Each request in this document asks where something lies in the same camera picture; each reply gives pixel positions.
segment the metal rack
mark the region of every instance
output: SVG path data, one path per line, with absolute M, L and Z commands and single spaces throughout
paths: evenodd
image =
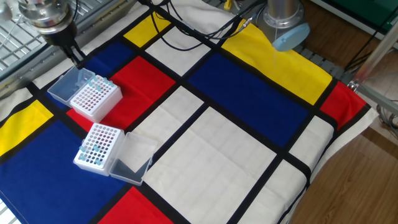
M 102 3 L 102 0 L 79 1 L 77 21 L 79 22 L 85 14 Z M 76 1 L 70 1 L 70 5 L 72 10 L 75 10 Z M 0 48 L 0 77 L 6 68 L 18 63 L 29 52 L 37 47 L 43 47 L 45 44 L 44 39 L 29 24 L 25 23 L 23 18 L 19 23 L 17 21 L 17 19 L 13 19 L 0 24 L 0 44 L 9 35 L 6 43 Z
M 76 41 L 80 47 L 124 17 L 136 0 L 80 0 Z M 75 10 L 76 0 L 70 0 Z M 66 58 L 56 46 L 44 42 L 29 25 L 9 21 L 0 24 L 0 43 L 12 27 L 9 41 L 0 49 L 0 99 L 26 86 Z

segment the plastic box lid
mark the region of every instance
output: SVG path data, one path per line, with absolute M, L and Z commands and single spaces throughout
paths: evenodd
M 86 85 L 87 80 L 92 79 L 93 76 L 95 76 L 95 73 L 85 68 L 79 70 L 76 67 L 72 67 L 47 91 L 54 99 L 72 107 L 70 100 Z
M 141 186 L 156 146 L 157 141 L 127 133 L 109 170 L 111 177 Z

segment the red patch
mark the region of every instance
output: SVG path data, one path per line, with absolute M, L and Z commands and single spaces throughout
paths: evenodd
M 120 86 L 123 99 L 105 116 L 101 124 L 126 129 L 175 82 L 141 57 L 135 58 L 110 80 Z M 71 109 L 67 114 L 89 131 L 93 123 Z
M 172 222 L 133 187 L 122 199 L 99 221 L 108 223 L 167 223 Z
M 338 82 L 320 109 L 337 121 L 337 130 L 339 130 L 365 105 L 366 102 L 361 97 Z

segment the tablecloth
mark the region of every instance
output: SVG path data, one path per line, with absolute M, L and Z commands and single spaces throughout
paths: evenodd
M 21 223 L 287 223 L 325 162 L 377 116 L 254 25 L 209 41 L 187 25 L 214 32 L 233 15 L 173 3 L 184 23 L 137 4 L 83 48 L 86 68 L 123 93 L 101 123 L 159 143 L 142 186 L 73 164 L 92 123 L 47 93 L 68 60 L 0 101 L 0 198 Z M 203 45 L 181 52 L 160 37 Z

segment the white tip rack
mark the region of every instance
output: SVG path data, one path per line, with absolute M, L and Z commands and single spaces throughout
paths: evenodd
M 120 87 L 99 75 L 87 81 L 71 100 L 75 111 L 88 120 L 99 123 L 122 99 Z
M 73 163 L 81 169 L 109 176 L 109 169 L 123 140 L 122 130 L 95 123 L 80 146 Z

